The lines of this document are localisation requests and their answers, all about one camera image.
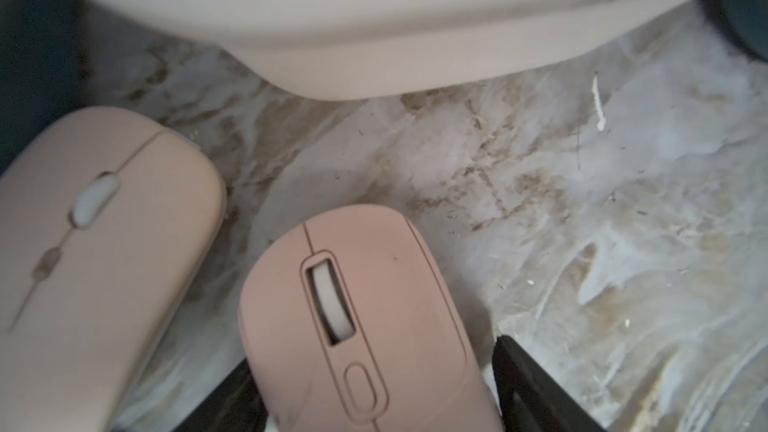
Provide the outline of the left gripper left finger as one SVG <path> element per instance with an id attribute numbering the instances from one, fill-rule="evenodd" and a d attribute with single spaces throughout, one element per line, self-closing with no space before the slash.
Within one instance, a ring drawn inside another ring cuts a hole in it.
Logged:
<path id="1" fill-rule="evenodd" d="M 174 432 L 260 432 L 266 424 L 266 407 L 243 360 Z"/>

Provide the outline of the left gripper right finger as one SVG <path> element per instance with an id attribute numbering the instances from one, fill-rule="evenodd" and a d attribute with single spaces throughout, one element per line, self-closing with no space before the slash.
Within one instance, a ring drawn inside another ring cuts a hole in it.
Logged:
<path id="1" fill-rule="evenodd" d="M 605 431 L 512 337 L 496 339 L 492 369 L 506 431 Z"/>

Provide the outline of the pink mouse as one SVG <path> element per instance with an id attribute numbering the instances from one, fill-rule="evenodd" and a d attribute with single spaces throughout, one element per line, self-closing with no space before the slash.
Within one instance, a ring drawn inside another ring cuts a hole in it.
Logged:
<path id="1" fill-rule="evenodd" d="M 188 139 L 115 107 L 72 112 L 1 177 L 1 427 L 106 431 L 223 221 Z"/>
<path id="2" fill-rule="evenodd" d="M 280 431 L 499 431 L 440 270 L 388 207 L 317 215 L 275 241 L 241 291 L 248 365 Z"/>

